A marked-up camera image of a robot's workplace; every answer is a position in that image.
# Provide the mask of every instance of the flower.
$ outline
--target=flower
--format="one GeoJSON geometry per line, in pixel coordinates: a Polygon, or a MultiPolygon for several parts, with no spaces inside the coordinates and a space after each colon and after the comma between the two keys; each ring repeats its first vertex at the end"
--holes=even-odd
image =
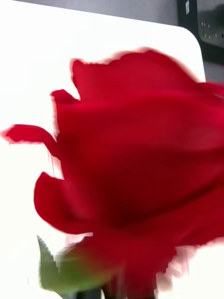
{"type": "Polygon", "coordinates": [[[15,125],[10,142],[43,142],[63,179],[42,173],[37,213],[78,246],[124,267],[136,297],[152,292],[182,245],[224,236],[224,104],[219,85],[197,83],[152,49],[107,63],[73,60],[81,101],[52,93],[58,134],[15,125]]]}

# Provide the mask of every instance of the red petal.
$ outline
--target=red petal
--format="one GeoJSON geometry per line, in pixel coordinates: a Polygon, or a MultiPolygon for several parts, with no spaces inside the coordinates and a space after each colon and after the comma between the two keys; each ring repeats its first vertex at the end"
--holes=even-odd
{"type": "Polygon", "coordinates": [[[49,152],[59,158],[58,146],[54,138],[43,128],[30,125],[14,125],[4,131],[2,137],[12,142],[44,143],[49,152]]]}
{"type": "Polygon", "coordinates": [[[76,219],[70,212],[63,190],[64,181],[42,173],[35,185],[34,204],[39,216],[67,234],[92,232],[95,225],[76,219]]]}
{"type": "Polygon", "coordinates": [[[108,64],[72,62],[72,79],[85,103],[136,100],[153,91],[195,88],[195,82],[170,57],[148,50],[131,52],[108,64]]]}
{"type": "Polygon", "coordinates": [[[87,240],[89,250],[101,262],[124,265],[129,293],[134,297],[147,296],[156,273],[165,272],[176,254],[175,247],[203,245],[217,236],[224,236],[221,228],[223,198],[221,181],[205,194],[170,212],[126,224],[122,229],[96,232],[87,240]]]}
{"type": "Polygon", "coordinates": [[[64,89],[53,91],[51,96],[53,98],[54,114],[57,119],[57,124],[55,125],[57,125],[59,132],[63,135],[67,135],[72,130],[72,133],[74,133],[74,113],[80,101],[75,99],[64,89]]]}

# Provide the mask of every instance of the rose petal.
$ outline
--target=rose petal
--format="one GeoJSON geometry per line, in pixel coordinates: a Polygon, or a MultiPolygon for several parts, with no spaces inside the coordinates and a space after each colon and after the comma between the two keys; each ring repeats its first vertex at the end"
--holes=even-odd
{"type": "Polygon", "coordinates": [[[195,89],[195,81],[170,57],[148,50],[108,64],[72,61],[72,79],[84,103],[136,100],[153,91],[195,89]]]}
{"type": "Polygon", "coordinates": [[[1,136],[10,143],[35,142],[44,143],[49,152],[59,158],[59,150],[56,141],[41,127],[30,125],[14,125],[1,133],[1,136]]]}
{"type": "Polygon", "coordinates": [[[38,215],[54,228],[67,234],[84,234],[95,229],[93,223],[75,219],[67,205],[64,181],[42,173],[35,185],[34,204],[38,215]]]}

